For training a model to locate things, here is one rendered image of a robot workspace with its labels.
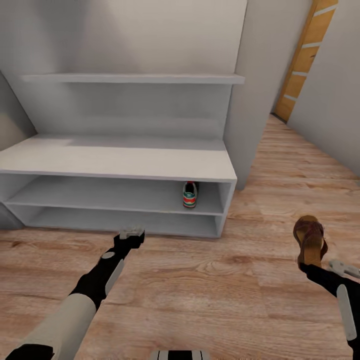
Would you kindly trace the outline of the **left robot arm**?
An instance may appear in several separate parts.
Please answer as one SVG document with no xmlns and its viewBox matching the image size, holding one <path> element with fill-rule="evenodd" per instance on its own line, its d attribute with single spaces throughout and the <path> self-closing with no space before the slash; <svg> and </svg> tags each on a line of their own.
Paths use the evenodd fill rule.
<svg viewBox="0 0 360 360">
<path fill-rule="evenodd" d="M 141 227 L 121 228 L 114 248 L 100 257 L 98 266 L 83 275 L 70 295 L 4 360 L 74 360 L 87 330 L 124 269 L 130 249 L 141 246 Z"/>
</svg>

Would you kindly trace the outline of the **gym shoe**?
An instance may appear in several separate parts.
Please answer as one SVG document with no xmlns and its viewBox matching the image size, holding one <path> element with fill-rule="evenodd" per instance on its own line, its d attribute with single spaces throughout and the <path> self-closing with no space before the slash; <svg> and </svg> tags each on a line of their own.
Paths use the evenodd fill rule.
<svg viewBox="0 0 360 360">
<path fill-rule="evenodd" d="M 183 205 L 186 208 L 195 208 L 200 185 L 198 181 L 186 181 L 183 186 Z"/>
</svg>

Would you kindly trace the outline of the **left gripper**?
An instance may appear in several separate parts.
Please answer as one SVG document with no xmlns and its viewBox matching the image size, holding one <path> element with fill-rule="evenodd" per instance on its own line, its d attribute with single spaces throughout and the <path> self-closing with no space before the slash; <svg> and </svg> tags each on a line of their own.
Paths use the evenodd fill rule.
<svg viewBox="0 0 360 360">
<path fill-rule="evenodd" d="M 120 239 L 119 236 L 116 236 L 114 238 L 114 246 L 117 245 L 123 245 L 126 247 L 127 252 L 129 252 L 130 249 L 136 249 L 141 246 L 141 244 L 145 240 L 145 233 L 142 234 L 130 234 L 129 238 L 127 239 Z"/>
</svg>

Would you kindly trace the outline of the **sandal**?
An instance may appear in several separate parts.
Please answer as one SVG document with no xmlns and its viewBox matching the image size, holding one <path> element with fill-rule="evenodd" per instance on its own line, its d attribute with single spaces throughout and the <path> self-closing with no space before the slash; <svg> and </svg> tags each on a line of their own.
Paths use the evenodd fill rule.
<svg viewBox="0 0 360 360">
<path fill-rule="evenodd" d="M 315 265 L 322 267 L 321 260 L 328 252 L 328 245 L 324 239 L 323 225 L 311 215 L 301 217 L 293 228 L 293 236 L 300 246 L 297 264 Z"/>
</svg>

